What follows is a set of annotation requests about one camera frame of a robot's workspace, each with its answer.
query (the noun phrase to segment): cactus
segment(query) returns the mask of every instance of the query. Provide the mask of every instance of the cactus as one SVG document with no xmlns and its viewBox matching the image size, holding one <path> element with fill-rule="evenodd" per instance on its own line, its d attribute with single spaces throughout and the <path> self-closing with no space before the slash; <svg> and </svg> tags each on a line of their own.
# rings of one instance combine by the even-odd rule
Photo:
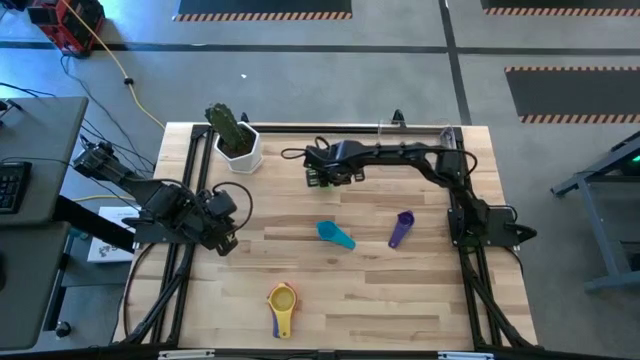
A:
<svg viewBox="0 0 640 360">
<path fill-rule="evenodd" d="M 251 134 L 238 125 L 233 113 L 226 105 L 215 104 L 209 107 L 205 111 L 205 117 L 233 153 L 243 155 L 251 151 L 253 147 Z"/>
</svg>

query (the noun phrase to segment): white plant pot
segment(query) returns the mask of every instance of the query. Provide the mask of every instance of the white plant pot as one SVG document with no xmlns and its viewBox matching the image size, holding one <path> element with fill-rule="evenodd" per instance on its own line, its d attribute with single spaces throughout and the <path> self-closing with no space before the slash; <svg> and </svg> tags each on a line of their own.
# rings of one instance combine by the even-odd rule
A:
<svg viewBox="0 0 640 360">
<path fill-rule="evenodd" d="M 239 122 L 238 125 L 251 131 L 255 135 L 255 141 L 253 142 L 253 148 L 251 149 L 250 153 L 230 159 L 218 147 L 218 144 L 220 143 L 220 135 L 218 135 L 218 137 L 216 138 L 214 148 L 216 149 L 218 154 L 220 154 L 220 156 L 222 156 L 227 161 L 229 170 L 238 174 L 252 174 L 260 167 L 260 165 L 262 165 L 263 159 L 262 146 L 260 144 L 260 134 L 245 122 Z"/>
</svg>

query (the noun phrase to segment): keyboard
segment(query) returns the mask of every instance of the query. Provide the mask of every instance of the keyboard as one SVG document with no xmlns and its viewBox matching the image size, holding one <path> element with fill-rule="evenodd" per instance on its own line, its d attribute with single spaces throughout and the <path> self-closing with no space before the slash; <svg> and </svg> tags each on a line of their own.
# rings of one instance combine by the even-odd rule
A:
<svg viewBox="0 0 640 360">
<path fill-rule="evenodd" d="M 0 215 L 16 214 L 20 210 L 30 173 L 30 162 L 0 164 Z"/>
</svg>

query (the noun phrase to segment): floor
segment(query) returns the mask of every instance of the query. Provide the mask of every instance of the floor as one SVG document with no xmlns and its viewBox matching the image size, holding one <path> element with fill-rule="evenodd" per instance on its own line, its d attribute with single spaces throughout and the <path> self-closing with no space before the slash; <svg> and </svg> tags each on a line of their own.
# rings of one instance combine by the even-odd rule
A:
<svg viewBox="0 0 640 360">
<path fill-rule="evenodd" d="M 521 124 L 503 72 L 523 65 L 638 65 L 640 17 L 491 17 L 479 0 L 353 0 L 349 21 L 174 23 L 175 1 L 102 3 L 109 18 L 104 40 L 127 44 L 130 51 L 116 55 L 141 102 L 165 122 L 201 121 L 209 103 L 225 102 L 253 121 L 377 123 L 400 108 L 410 124 L 489 126 L 506 198 L 521 222 L 539 231 L 521 256 L 540 343 L 640 354 L 640 292 L 583 291 L 584 281 L 605 274 L 604 264 L 581 200 L 549 192 L 639 127 Z M 47 39 L 24 14 L 0 16 L 2 81 L 84 95 L 62 72 L 58 51 L 33 49 Z M 71 64 L 153 160 L 162 132 L 135 107 L 108 56 L 98 51 Z M 0 88 L 0 97 L 11 96 L 21 94 Z M 95 104 L 86 117 L 125 143 Z M 70 172 L 63 193 L 103 191 Z M 85 204 L 101 205 L 118 203 Z M 62 317 L 77 331 L 60 341 L 43 337 L 34 350 L 107 344 L 121 294 L 113 285 L 70 293 Z"/>
</svg>

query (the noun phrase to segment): purple measuring cup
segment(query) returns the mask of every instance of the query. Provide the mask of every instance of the purple measuring cup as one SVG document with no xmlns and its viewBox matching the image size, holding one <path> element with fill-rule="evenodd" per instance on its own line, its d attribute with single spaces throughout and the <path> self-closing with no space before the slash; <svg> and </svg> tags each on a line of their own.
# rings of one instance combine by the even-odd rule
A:
<svg viewBox="0 0 640 360">
<path fill-rule="evenodd" d="M 411 230 L 415 221 L 416 219 L 411 210 L 398 214 L 398 222 L 396 223 L 396 227 L 393 229 L 393 234 L 391 234 L 391 239 L 389 240 L 390 248 L 395 249 L 400 245 L 400 242 L 404 239 L 409 230 Z"/>
</svg>

